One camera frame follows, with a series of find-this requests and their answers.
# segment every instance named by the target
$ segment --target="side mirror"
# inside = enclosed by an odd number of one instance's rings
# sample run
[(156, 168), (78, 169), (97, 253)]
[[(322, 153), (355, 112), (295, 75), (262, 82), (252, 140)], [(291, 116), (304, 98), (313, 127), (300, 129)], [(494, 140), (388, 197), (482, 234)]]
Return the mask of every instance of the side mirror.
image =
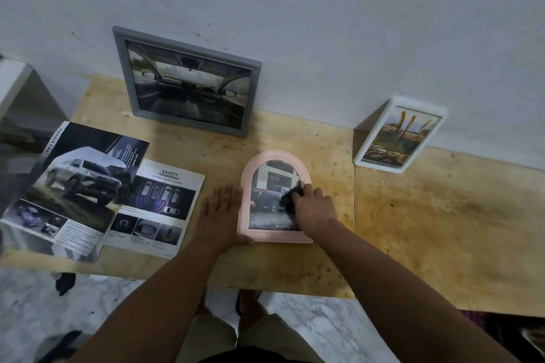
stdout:
[(146, 79), (155, 80), (155, 74), (153, 72), (142, 72), (142, 76)]

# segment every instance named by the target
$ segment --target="framed photo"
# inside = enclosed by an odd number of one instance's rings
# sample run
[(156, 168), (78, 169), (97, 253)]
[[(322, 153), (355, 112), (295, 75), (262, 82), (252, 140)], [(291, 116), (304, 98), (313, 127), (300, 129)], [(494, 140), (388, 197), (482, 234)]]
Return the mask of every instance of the framed photo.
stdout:
[(238, 233), (257, 242), (312, 243), (295, 222), (290, 195), (310, 183), (303, 163), (284, 151), (253, 157), (242, 173)]
[(354, 164), (401, 174), (445, 122), (447, 110), (396, 97), (386, 105)]
[(246, 136), (261, 62), (113, 27), (135, 116)]

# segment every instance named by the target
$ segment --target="gray picture frame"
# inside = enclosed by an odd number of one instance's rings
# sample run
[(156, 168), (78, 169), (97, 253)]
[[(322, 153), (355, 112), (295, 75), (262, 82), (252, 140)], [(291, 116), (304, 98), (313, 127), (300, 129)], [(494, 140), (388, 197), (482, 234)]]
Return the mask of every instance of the gray picture frame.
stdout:
[[(253, 101), (255, 99), (255, 92), (257, 90), (259, 74), (261, 72), (261, 62), (241, 56), (231, 55), (225, 52), (202, 48), (188, 43), (173, 41), (159, 36), (148, 35), (147, 33), (121, 28), (119, 26), (114, 26), (112, 28), (112, 31), (114, 39), (116, 41), (117, 51), (119, 53), (119, 60), (121, 62), (121, 68), (123, 70), (123, 76), (125, 78), (125, 84), (127, 86), (127, 93), (129, 95), (131, 108), (135, 116), (155, 119), (156, 121), (161, 122), (175, 123), (179, 125), (189, 126), (191, 128), (199, 128), (214, 132), (220, 132), (223, 134), (230, 134), (242, 137), (246, 137), (248, 135), (248, 127), (250, 124), (250, 116), (253, 109)], [(246, 104), (246, 109), (242, 118), (241, 128), (237, 129), (231, 126), (223, 126), (210, 122), (166, 115), (163, 113), (141, 109), (136, 92), (136, 83), (133, 77), (133, 68), (131, 66), (129, 53), (127, 51), (127, 41), (144, 43), (161, 49), (174, 50), (180, 54), (188, 54), (191, 56), (196, 56), (203, 59), (221, 62), (223, 64), (236, 66), (243, 69), (248, 69), (251, 72), (250, 88), (248, 93), (248, 102)]]

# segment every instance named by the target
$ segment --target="shorts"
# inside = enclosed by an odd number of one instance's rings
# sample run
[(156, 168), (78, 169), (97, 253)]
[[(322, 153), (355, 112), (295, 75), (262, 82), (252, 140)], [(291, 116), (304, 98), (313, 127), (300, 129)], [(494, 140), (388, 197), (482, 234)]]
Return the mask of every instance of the shorts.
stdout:
[(235, 347), (256, 346), (289, 360), (324, 363), (309, 344), (279, 315), (267, 315), (240, 333), (213, 315), (193, 319), (176, 363), (198, 363)]

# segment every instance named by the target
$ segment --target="plywood board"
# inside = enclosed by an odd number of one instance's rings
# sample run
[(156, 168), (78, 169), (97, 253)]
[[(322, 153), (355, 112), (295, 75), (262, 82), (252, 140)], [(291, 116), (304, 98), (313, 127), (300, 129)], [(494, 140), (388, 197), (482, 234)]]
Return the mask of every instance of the plywood board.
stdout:
[[(354, 229), (353, 133), (346, 128), (265, 111), (254, 111), (246, 139), (134, 117), (125, 83), (91, 78), (74, 122), (150, 142), (146, 158), (205, 175), (200, 199), (218, 184), (240, 183), (256, 154), (269, 149), (292, 153), (303, 161), (314, 185), (332, 195), (339, 218)], [(197, 219), (193, 215), (184, 244)], [(7, 250), (1, 264), (42, 270), (147, 278), (164, 259), (105, 247), (98, 262), (84, 264), (26, 251)], [(256, 243), (218, 260), (210, 284), (300, 294), (353, 298), (353, 293), (316, 244)]]
[(355, 232), (459, 309), (545, 317), (545, 174), (427, 147), (355, 169)]

